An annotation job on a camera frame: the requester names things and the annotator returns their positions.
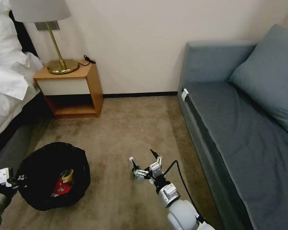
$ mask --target beige carpet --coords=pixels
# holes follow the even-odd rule
[[[71,207],[41,212],[18,193],[3,215],[1,230],[171,229],[155,187],[137,183],[129,169],[130,156],[142,168],[153,163],[150,148],[163,156],[164,169],[180,162],[200,212],[215,229],[223,229],[175,96],[106,99],[98,119],[40,121],[29,149],[56,141],[86,151],[92,181],[85,196]],[[167,179],[188,199],[176,166]]]

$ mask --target nightstand shelf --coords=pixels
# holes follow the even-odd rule
[[[103,97],[96,65],[62,75],[50,74],[44,67],[34,79],[56,119],[99,117]]]

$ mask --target blue pillow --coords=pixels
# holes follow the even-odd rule
[[[274,25],[229,81],[288,131],[288,30]]]

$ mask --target white lampshade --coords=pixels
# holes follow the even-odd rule
[[[57,21],[70,17],[65,0],[10,0],[13,15],[19,22]]]

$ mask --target baseboard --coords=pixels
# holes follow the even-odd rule
[[[154,92],[154,93],[130,93],[130,94],[104,94],[104,98],[115,98],[115,97],[144,97],[144,96],[175,96],[177,91],[171,92]]]

